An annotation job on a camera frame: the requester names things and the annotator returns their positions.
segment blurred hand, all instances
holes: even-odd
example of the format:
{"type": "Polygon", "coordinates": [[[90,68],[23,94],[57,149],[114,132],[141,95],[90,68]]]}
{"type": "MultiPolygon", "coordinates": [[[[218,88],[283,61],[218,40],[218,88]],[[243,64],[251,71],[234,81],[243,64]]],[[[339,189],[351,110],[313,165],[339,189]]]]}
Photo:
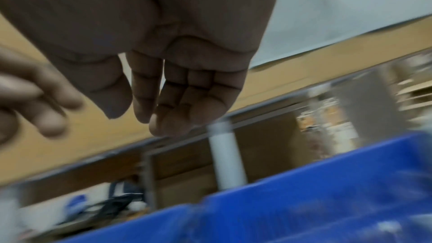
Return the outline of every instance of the blurred hand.
{"type": "Polygon", "coordinates": [[[153,134],[175,136],[232,106],[274,3],[0,0],[0,10],[107,117],[121,116],[133,99],[138,120],[150,121],[153,134]],[[132,88],[121,52],[133,71],[132,88]]]}
{"type": "Polygon", "coordinates": [[[53,68],[0,47],[0,144],[16,135],[17,114],[43,136],[59,136],[67,127],[62,108],[78,109],[82,103],[80,93],[53,68]]]}

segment white cloth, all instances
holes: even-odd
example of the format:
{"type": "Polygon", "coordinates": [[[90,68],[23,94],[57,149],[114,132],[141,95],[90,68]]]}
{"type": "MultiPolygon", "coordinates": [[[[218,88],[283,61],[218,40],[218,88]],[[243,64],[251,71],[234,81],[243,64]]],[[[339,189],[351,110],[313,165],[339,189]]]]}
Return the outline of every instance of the white cloth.
{"type": "Polygon", "coordinates": [[[429,14],[432,0],[277,0],[251,67],[429,14]]]}

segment white sheet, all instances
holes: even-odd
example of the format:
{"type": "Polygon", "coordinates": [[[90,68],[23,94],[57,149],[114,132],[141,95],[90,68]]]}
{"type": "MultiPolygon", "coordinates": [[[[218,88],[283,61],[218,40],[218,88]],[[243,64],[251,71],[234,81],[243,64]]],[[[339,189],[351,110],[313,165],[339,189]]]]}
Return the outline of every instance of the white sheet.
{"type": "Polygon", "coordinates": [[[432,0],[277,0],[251,67],[429,14],[432,0]]]}

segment blue crate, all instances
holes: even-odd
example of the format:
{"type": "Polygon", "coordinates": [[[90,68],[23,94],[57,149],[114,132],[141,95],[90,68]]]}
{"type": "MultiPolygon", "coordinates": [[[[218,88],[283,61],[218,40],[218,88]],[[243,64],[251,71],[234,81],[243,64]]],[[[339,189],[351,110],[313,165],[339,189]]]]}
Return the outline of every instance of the blue crate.
{"type": "Polygon", "coordinates": [[[184,236],[192,212],[191,205],[180,205],[61,243],[174,243],[184,236]]]}
{"type": "Polygon", "coordinates": [[[432,180],[422,164],[427,141],[410,133],[212,195],[193,238],[322,242],[377,221],[430,213],[432,180]]]}

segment yellow wooden surface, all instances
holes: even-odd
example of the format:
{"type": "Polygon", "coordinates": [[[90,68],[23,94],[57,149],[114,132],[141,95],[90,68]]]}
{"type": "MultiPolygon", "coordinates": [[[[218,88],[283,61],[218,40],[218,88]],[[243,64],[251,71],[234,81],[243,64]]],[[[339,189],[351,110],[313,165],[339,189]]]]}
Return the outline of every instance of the yellow wooden surface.
{"type": "MultiPolygon", "coordinates": [[[[44,61],[4,18],[0,18],[0,30],[0,45],[44,61]]],[[[249,72],[244,90],[231,110],[429,47],[432,47],[432,17],[278,60],[249,72]]],[[[66,138],[46,140],[31,125],[22,123],[20,136],[0,151],[0,185],[151,137],[148,127],[135,120],[131,109],[119,119],[108,120],[88,101],[83,111],[70,114],[71,130],[66,138]]]]}

